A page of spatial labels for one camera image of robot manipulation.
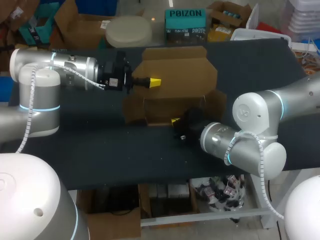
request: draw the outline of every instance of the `black table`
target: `black table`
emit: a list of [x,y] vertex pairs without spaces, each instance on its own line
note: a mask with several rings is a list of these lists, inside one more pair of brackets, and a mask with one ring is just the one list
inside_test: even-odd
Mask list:
[[[274,89],[305,76],[287,44],[280,39],[217,42],[204,45],[218,70],[217,89],[227,94],[222,123],[237,129],[232,118],[235,98],[243,93]],[[125,48],[133,69],[144,48]],[[113,60],[116,49],[77,51],[99,62]],[[51,136],[30,138],[23,152],[45,160],[68,190],[107,185],[168,183],[176,180],[241,174],[234,166],[188,148],[173,138],[170,126],[126,126],[122,115],[125,92],[61,91],[60,129]],[[11,105],[19,102],[18,86]],[[278,141],[287,151],[284,170],[320,167],[319,115],[300,117],[279,127]],[[2,152],[15,152],[20,141],[5,143]]]

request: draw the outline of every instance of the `open cardboard box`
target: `open cardboard box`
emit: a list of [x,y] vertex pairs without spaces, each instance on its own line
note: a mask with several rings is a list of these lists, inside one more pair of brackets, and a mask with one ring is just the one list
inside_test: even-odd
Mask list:
[[147,184],[139,184],[139,207],[129,213],[120,211],[112,214],[90,213],[94,205],[95,190],[80,190],[76,205],[85,213],[90,232],[90,240],[114,240],[139,238],[141,236],[141,212],[151,217],[151,207]]
[[161,86],[133,88],[123,100],[126,123],[170,125],[192,107],[203,109],[209,119],[221,119],[224,113],[227,97],[215,89],[218,71],[202,46],[147,48],[132,75],[161,79]]
[[[252,12],[249,4],[241,6],[230,1],[215,1],[208,6],[207,9],[212,9],[211,17],[213,23],[222,23],[227,27],[232,28],[246,28],[247,21]],[[223,11],[239,14],[240,19],[228,16],[224,14]]]

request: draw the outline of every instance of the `white metal frame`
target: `white metal frame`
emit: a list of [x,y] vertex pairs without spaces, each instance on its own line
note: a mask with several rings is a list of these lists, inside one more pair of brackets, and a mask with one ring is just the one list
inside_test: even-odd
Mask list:
[[[292,190],[301,182],[309,178],[313,173],[313,169],[302,169],[290,171],[285,178],[283,184],[281,184],[280,190],[273,196],[272,206],[281,214],[285,211],[286,202]],[[257,204],[257,208],[251,208],[239,211],[227,211],[227,212],[208,212],[178,216],[165,216],[155,217],[148,219],[141,219],[141,227],[164,225],[164,224],[176,224],[187,222],[198,222],[207,220],[229,219],[229,218],[243,218],[252,216],[261,216],[261,223],[264,229],[273,228],[276,226],[276,217],[268,209],[265,200],[262,196],[262,190],[260,186],[260,178],[254,175],[249,176],[249,180],[252,181],[254,198]],[[69,191],[72,199],[76,202],[77,191]]]

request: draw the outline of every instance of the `cardboard flap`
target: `cardboard flap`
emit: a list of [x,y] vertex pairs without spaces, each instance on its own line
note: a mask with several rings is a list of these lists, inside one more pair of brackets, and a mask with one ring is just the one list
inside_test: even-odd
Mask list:
[[140,221],[139,207],[126,215],[88,214],[90,240],[139,238],[141,236]]
[[136,94],[125,97],[122,102],[122,112],[126,123],[145,119],[144,99]]
[[29,19],[34,15],[40,0],[21,0],[17,4],[17,8],[14,10],[22,10],[23,12],[19,16],[15,16],[12,19],[12,16],[9,17],[10,20],[10,29],[12,31],[18,30],[22,25],[24,25]]
[[239,15],[242,18],[242,22],[246,23],[251,15],[252,9],[249,4],[245,5],[239,10]]
[[68,31],[69,23],[78,17],[78,7],[75,0],[66,0],[54,16],[54,20],[62,34]]
[[203,46],[147,48],[142,53],[143,60],[196,59],[206,56],[207,50]]
[[201,108],[203,97],[146,99],[144,101],[145,118],[148,123],[167,123],[180,118],[190,108]]
[[134,78],[161,79],[161,86],[134,87],[146,99],[199,98],[216,88],[217,70],[202,46],[147,49]]
[[18,0],[0,0],[0,23],[9,17]]
[[205,96],[204,112],[209,118],[221,120],[226,110],[227,95],[219,90],[212,90]]

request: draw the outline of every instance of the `cardboard box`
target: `cardboard box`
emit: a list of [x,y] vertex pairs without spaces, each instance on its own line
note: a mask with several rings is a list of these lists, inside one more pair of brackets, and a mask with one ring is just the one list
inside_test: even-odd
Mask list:
[[76,204],[86,213],[91,240],[139,238],[141,236],[141,210],[143,209],[148,215],[151,215],[151,210],[148,186],[139,184],[138,189],[140,207],[136,207],[128,214],[117,212],[118,215],[109,212],[90,213],[95,201],[95,190],[78,191]]
[[18,0],[15,9],[7,18],[12,31],[18,30],[34,15],[40,0]]
[[106,31],[102,21],[114,18],[79,14],[75,0],[65,0],[54,17],[68,49],[97,49]]
[[[197,193],[195,191],[195,189],[193,187],[191,187],[190,184],[188,184],[188,188],[189,188],[189,193],[190,196],[187,199],[182,199],[183,200],[183,204],[185,204],[186,202],[184,200],[188,200],[190,201],[190,211],[188,212],[184,212],[184,213],[180,213],[180,214],[170,214],[170,215],[161,215],[161,216],[157,216],[157,217],[169,217],[169,216],[177,216],[177,215],[189,215],[189,214],[198,214],[199,213],[199,208],[198,208],[198,204],[197,204]],[[177,201],[177,203],[179,202],[179,200],[181,200],[181,198],[177,198],[177,199],[172,199],[172,198],[166,198],[166,199],[160,199],[160,202],[165,202],[165,201]],[[191,226],[193,225],[194,222],[180,222],[180,223],[169,223],[169,224],[161,224],[161,225],[155,225],[152,226],[152,228],[154,229],[162,229],[162,228],[172,228],[172,227],[187,227],[187,226]]]
[[0,25],[0,72],[9,71],[10,57],[15,49],[12,32],[6,25]]
[[168,44],[196,44],[206,41],[206,10],[165,10],[165,41]]
[[132,75],[161,79],[161,86],[134,87],[123,100],[126,123],[170,125],[192,107],[202,108],[210,119],[221,119],[224,113],[227,98],[215,89],[218,71],[202,46],[147,48]]
[[[247,21],[252,12],[249,4],[241,6],[229,1],[215,1],[207,8],[212,9],[211,17],[213,24],[221,23],[227,27],[232,28],[246,28]],[[223,11],[238,14],[240,15],[240,19],[228,16],[224,14]]]
[[0,0],[0,24],[9,17],[17,2],[18,0]]

